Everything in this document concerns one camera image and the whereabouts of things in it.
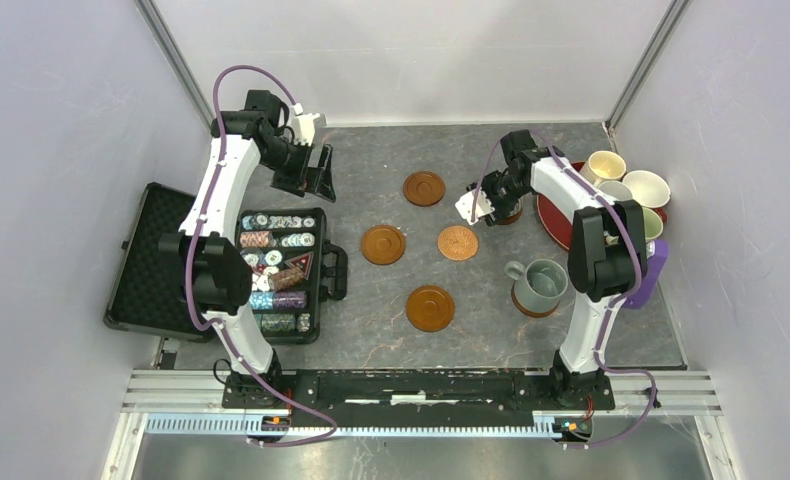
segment gray table surface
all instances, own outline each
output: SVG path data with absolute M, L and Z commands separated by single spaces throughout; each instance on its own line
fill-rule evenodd
M 567 254 L 546 234 L 525 200 L 524 215 L 509 226 L 473 231 L 477 255 L 464 262 L 442 256 L 439 233 L 464 225 L 454 203 L 465 186 L 477 180 L 490 148 L 505 133 L 523 125 L 457 125 L 327 129 L 323 141 L 334 147 L 337 202 L 297 198 L 268 187 L 271 172 L 259 168 L 248 185 L 244 209 L 322 207 L 331 241 L 349 256 L 348 296 L 321 308 L 322 333 L 313 344 L 280 346 L 284 368 L 428 368 L 541 367 L 551 364 L 563 342 L 572 314 L 570 287 L 550 317 L 530 319 L 510 299 L 511 282 L 503 271 L 510 260 L 537 258 L 565 265 Z M 538 128 L 571 161 L 610 149 L 599 124 L 543 124 Z M 491 170 L 504 167 L 500 148 Z M 629 160 L 629 169 L 633 162 Z M 404 198 L 402 185 L 411 173 L 429 170 L 446 184 L 445 197 L 432 207 L 416 207 Z M 360 252 L 360 238 L 372 226 L 400 228 L 407 239 L 395 264 L 376 266 Z M 407 297 L 417 287 L 438 285 L 454 298 L 451 324 L 436 333 L 414 328 L 405 317 Z M 184 344 L 177 367 L 203 369 L 226 357 L 220 342 Z M 607 347 L 607 362 L 617 366 L 676 366 L 681 352 L 659 289 L 640 310 L 622 310 Z

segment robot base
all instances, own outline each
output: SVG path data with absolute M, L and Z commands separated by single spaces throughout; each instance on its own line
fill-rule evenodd
M 283 372 L 276 352 L 273 354 L 268 372 L 262 374 L 261 377 L 278 392 L 285 392 L 286 385 L 283 382 Z M 221 400 L 222 408 L 273 408 L 280 404 L 280 400 L 266 391 L 254 377 L 232 370 L 227 376 L 224 383 L 224 396 Z
M 583 412 L 590 395 L 595 410 L 615 409 L 609 378 L 600 377 L 598 390 L 574 387 L 558 397 L 544 369 L 297 370 L 283 374 L 281 391 L 345 428 L 532 426 L 534 411 Z M 253 408 L 227 389 L 222 406 Z M 298 409 L 291 425 L 327 426 Z

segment white wall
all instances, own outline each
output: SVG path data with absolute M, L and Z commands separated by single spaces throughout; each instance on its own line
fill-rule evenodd
M 118 247 L 207 142 L 133 2 L 0 1 L 0 479 L 100 475 L 156 345 L 102 324 Z
M 207 98 L 255 64 L 345 126 L 603 120 L 669 0 L 156 3 Z M 229 77 L 225 104 L 252 78 Z
M 673 189 L 663 284 L 745 478 L 790 478 L 790 2 L 692 2 L 618 127 Z

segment wooden plate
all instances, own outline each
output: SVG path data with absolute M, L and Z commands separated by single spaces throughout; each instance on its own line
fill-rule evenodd
M 392 225 L 371 227 L 360 241 L 363 256 L 375 265 L 389 265 L 398 261 L 407 248 L 407 239 Z
M 416 172 L 404 180 L 404 196 L 420 207 L 436 205 L 445 196 L 445 182 L 433 172 Z
M 462 225 L 454 225 L 442 230 L 436 239 L 436 246 L 446 258 L 461 261 L 475 256 L 478 249 L 477 235 Z
M 423 332 L 438 332 L 454 318 L 454 299 L 436 285 L 424 285 L 407 299 L 407 319 Z

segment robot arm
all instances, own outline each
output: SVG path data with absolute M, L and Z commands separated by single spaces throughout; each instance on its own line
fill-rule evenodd
M 627 246 L 621 240 L 606 245 L 605 232 L 618 235 L 618 227 L 606 209 L 581 183 L 570 176 L 579 175 L 562 152 L 559 165 L 546 147 L 537 148 L 527 130 L 511 132 L 501 140 L 507 169 L 492 172 L 481 182 L 476 205 L 476 219 L 483 217 L 489 225 L 513 213 L 512 208 L 527 193 L 545 195 L 572 224 L 568 271 L 577 290 L 569 333 L 555 354 L 554 369 L 568 384 L 572 377 L 598 375 L 596 349 L 603 354 L 607 337 L 622 301 L 614 302 L 634 284 Z M 463 219 L 471 222 L 474 190 L 457 202 Z M 647 268 L 642 210 L 633 200 L 619 202 L 604 195 L 624 221 L 643 274 Z
M 222 112 L 227 133 L 224 159 L 219 163 L 221 140 L 218 125 L 213 122 L 209 164 L 192 210 L 180 231 L 163 235 L 159 244 L 166 270 L 185 298 L 186 254 L 198 221 L 203 221 L 192 274 L 193 296 L 199 314 L 219 320 L 212 326 L 230 354 L 232 370 L 242 374 L 247 371 L 240 358 L 257 373 L 279 375 L 273 348 L 257 327 L 253 311 L 244 307 L 251 294 L 251 269 L 234 246 L 236 221 L 248 180 L 257 166 L 264 165 L 274 171 L 274 188 L 301 197 L 313 193 L 331 202 L 336 200 L 331 147 L 322 147 L 317 167 L 308 165 L 314 121 L 319 115 L 303 114 L 300 105 L 294 105 L 292 110 L 295 115 L 291 125 L 280 127 L 280 113 L 288 116 L 289 108 L 268 91 L 251 90 L 243 110 Z M 291 140 L 282 136 L 287 129 L 291 129 Z M 221 172 L 216 177 L 219 166 Z M 201 214 L 207 199 L 208 209 Z

